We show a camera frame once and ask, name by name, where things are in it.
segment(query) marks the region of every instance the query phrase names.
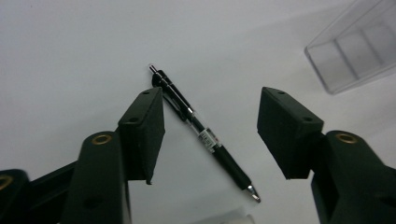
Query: white surface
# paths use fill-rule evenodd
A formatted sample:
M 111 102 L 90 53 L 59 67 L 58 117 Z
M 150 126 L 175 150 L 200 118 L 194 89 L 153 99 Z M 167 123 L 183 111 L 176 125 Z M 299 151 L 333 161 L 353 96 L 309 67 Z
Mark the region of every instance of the white surface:
M 318 223 L 310 180 L 286 181 L 256 130 L 262 86 L 356 133 L 396 167 L 396 76 L 336 96 L 304 47 L 351 1 L 14 1 L 0 3 L 0 170 L 36 179 L 114 130 L 148 64 L 163 69 L 253 180 L 255 204 L 164 107 L 153 186 L 130 183 L 133 221 Z

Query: black pen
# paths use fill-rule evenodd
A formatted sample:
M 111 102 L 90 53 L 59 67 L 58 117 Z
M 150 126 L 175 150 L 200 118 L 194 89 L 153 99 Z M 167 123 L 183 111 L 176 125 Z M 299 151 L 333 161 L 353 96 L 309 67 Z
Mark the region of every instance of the black pen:
M 232 177 L 235 184 L 241 189 L 246 190 L 257 203 L 260 203 L 259 194 L 251 184 L 251 180 L 244 171 L 233 160 L 225 147 L 219 142 L 219 139 L 212 131 L 205 126 L 198 118 L 196 112 L 192 109 L 189 102 L 184 98 L 169 77 L 162 70 L 157 70 L 154 65 L 149 65 L 152 72 L 152 86 L 163 88 L 163 98 L 175 112 L 180 116 L 181 120 L 187 122 L 198 134 L 198 138 L 205 147 L 212 153 L 219 164 Z

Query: pen barrel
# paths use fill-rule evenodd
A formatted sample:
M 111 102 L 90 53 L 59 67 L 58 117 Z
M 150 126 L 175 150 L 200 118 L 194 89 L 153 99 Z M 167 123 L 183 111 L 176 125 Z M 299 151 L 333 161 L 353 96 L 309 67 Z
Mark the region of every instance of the pen barrel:
M 251 180 L 245 172 L 235 162 L 233 157 L 224 146 L 214 148 L 212 153 L 221 167 L 231 176 L 235 184 L 240 189 L 247 189 L 251 185 Z

